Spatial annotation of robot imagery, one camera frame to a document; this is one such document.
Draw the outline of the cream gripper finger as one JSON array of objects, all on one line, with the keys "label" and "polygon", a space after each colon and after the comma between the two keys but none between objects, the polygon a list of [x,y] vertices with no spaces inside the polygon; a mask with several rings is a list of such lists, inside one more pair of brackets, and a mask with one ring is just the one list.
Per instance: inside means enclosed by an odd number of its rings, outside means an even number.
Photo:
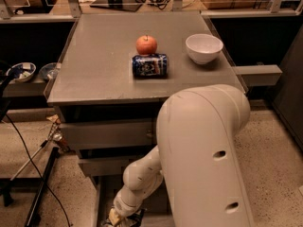
[{"label": "cream gripper finger", "polygon": [[108,219],[114,227],[123,227],[124,218],[115,209],[110,210]]}]

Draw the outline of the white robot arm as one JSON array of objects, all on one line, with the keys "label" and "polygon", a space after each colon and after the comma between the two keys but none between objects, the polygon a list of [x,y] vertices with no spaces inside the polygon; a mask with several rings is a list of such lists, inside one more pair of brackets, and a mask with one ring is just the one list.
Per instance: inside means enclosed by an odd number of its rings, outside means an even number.
[{"label": "white robot arm", "polygon": [[110,221],[117,226],[164,183],[175,227],[254,227],[234,137],[250,105],[230,85],[189,88],[169,97],[156,122],[157,146],[127,166]]}]

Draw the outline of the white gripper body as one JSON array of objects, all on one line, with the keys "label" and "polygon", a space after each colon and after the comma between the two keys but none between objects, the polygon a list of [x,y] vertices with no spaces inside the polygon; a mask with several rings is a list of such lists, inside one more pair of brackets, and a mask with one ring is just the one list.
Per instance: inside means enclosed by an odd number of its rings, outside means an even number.
[{"label": "white gripper body", "polygon": [[136,201],[134,205],[129,205],[123,201],[120,195],[116,195],[114,198],[114,208],[123,218],[129,217],[137,212],[141,205],[142,201]]}]

